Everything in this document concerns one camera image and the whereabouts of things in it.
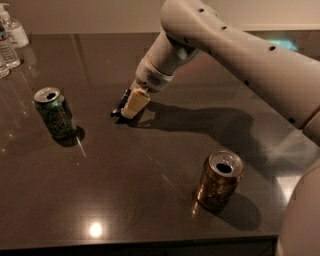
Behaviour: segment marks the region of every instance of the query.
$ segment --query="soda can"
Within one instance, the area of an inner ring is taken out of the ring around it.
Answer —
[[[34,95],[35,106],[54,139],[65,139],[76,131],[72,113],[58,88],[46,87]]]
[[[209,211],[221,211],[241,181],[242,169],[240,157],[232,151],[222,149],[211,154],[204,164],[197,201]]]

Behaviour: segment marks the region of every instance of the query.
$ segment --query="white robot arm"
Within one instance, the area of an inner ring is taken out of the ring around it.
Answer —
[[[142,59],[112,115],[133,118],[150,100],[148,91],[162,91],[178,68],[202,50],[320,145],[319,62],[228,26],[200,0],[166,0],[161,22],[164,32]],[[319,182],[320,159],[289,202],[277,255],[319,255]]]
[[[228,26],[200,0],[167,0],[161,23],[164,32],[138,66],[131,90],[143,88],[138,95],[147,98],[147,90],[162,91],[178,68],[202,50],[320,144],[319,62]],[[122,114],[132,118],[148,100],[130,115]]]

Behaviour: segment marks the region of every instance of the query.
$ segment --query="gold can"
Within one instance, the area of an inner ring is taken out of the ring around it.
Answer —
[[[240,157],[232,151],[222,149],[210,155],[201,175],[198,202],[210,211],[221,211],[241,181],[242,169]]]

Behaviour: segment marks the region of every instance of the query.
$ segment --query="small object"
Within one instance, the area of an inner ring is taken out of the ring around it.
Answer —
[[[9,75],[10,71],[0,55],[0,78],[4,78]]]
[[[29,44],[29,39],[23,26],[18,20],[10,17],[9,13],[4,9],[5,5],[8,6],[9,4],[0,3],[0,19],[9,35],[12,47],[22,48],[27,46]]]
[[[111,117],[115,117],[115,116],[116,117],[120,117],[121,116],[121,111],[124,108],[124,106],[126,105],[130,93],[131,93],[130,89],[126,89],[125,90],[124,95],[122,96],[122,99],[121,99],[121,102],[120,102],[119,106],[115,110],[113,110],[111,112]]]
[[[210,211],[221,211],[241,181],[242,169],[240,157],[229,150],[219,150],[210,155],[201,175],[198,202]]]
[[[0,55],[9,69],[21,64],[17,52],[12,48],[9,37],[0,22]]]
[[[54,139],[73,135],[76,126],[64,95],[58,88],[47,87],[34,95],[35,105]]]
[[[127,119],[134,118],[150,102],[149,94],[146,89],[133,89],[129,95],[121,115]]]

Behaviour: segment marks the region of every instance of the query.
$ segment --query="plastic bottle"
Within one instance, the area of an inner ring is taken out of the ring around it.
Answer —
[[[10,71],[6,63],[4,62],[4,59],[0,55],[0,78],[6,77],[7,75],[9,75],[9,72]]]
[[[7,3],[0,3],[0,19],[6,29],[13,48],[22,48],[29,44],[29,39],[21,23],[11,18],[9,13],[4,9]]]
[[[0,23],[0,55],[9,69],[18,67],[21,62],[17,52],[12,48],[9,37]]]

